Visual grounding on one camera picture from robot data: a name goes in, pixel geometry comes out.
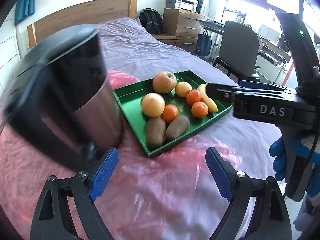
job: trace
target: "yellow banana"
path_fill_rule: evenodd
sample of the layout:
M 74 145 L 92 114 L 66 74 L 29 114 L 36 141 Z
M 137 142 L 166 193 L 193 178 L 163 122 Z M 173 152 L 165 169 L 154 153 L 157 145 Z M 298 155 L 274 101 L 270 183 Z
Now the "yellow banana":
M 201 84 L 200 86 L 198 86 L 198 90 L 201 93 L 202 99 L 201 101 L 204 102 L 209 109 L 210 113 L 217 113 L 218 112 L 218 107 L 216 105 L 216 103 L 207 96 L 206 92 L 205 92 L 205 87 L 207 86 L 207 84 Z

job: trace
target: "chair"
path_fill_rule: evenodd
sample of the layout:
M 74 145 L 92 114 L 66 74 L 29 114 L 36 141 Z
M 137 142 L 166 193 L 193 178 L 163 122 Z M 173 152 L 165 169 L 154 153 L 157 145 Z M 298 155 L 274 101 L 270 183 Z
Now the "chair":
M 259 74 L 254 70 L 261 44 L 258 34 L 249 26 L 227 21 L 220 46 L 219 56 L 215 59 L 213 67 L 217 64 L 228 70 L 241 80 L 260 82 Z

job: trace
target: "pink plastic sheet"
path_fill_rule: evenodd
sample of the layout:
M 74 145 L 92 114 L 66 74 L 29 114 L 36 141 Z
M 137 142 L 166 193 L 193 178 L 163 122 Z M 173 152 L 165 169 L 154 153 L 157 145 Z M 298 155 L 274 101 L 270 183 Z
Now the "pink plastic sheet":
M 113 89 L 137 81 L 123 72 L 109 70 L 108 73 Z M 161 239 L 170 222 L 192 204 L 200 171 L 209 172 L 204 158 L 208 147 L 216 147 L 235 169 L 242 162 L 231 148 L 202 134 L 148 159 L 125 124 L 124 138 L 118 147 L 119 163 L 104 194 L 95 201 L 113 237 Z M 5 125 L 0 134 L 0 203 L 25 239 L 29 239 L 33 212 L 44 182 L 52 174 L 59 179 L 74 175 Z M 72 198 L 69 203 L 79 237 L 87 239 Z

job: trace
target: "gloved hand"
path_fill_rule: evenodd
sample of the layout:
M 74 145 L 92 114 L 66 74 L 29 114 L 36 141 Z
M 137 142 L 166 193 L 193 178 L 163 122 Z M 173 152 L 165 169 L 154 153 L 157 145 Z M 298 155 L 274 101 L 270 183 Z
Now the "gloved hand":
M 293 139 L 291 142 L 292 150 L 297 155 L 307 159 L 314 138 L 315 134 L 311 134 L 302 138 Z M 286 175 L 286 155 L 282 137 L 271 145 L 269 153 L 272 157 L 276 157 L 273 162 L 273 169 L 276 172 L 276 180 L 281 181 Z M 318 140 L 311 162 L 315 163 L 316 167 L 308 184 L 307 194 L 309 195 L 313 206 L 320 206 L 320 140 Z

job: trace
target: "headboard post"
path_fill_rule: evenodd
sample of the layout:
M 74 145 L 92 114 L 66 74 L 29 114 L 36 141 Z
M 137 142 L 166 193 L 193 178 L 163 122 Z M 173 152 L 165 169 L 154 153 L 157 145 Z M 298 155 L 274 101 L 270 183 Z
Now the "headboard post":
M 27 27 L 30 48 L 55 32 L 78 24 L 97 24 L 121 17 L 137 17 L 138 0 L 93 0 L 79 3 Z

